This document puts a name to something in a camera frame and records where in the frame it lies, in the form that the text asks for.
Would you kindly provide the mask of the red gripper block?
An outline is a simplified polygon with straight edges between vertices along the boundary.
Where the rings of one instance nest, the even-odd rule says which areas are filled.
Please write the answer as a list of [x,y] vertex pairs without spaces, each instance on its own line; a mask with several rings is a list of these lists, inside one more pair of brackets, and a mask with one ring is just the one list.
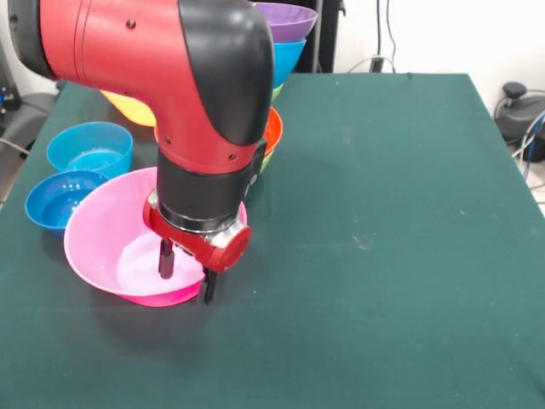
[[190,231],[179,228],[161,214],[156,190],[152,190],[146,198],[143,220],[161,238],[158,272],[162,279],[170,279],[173,275],[176,246],[204,266],[198,301],[206,305],[214,300],[218,273],[238,262],[251,237],[251,228],[242,220],[241,210],[216,230]]

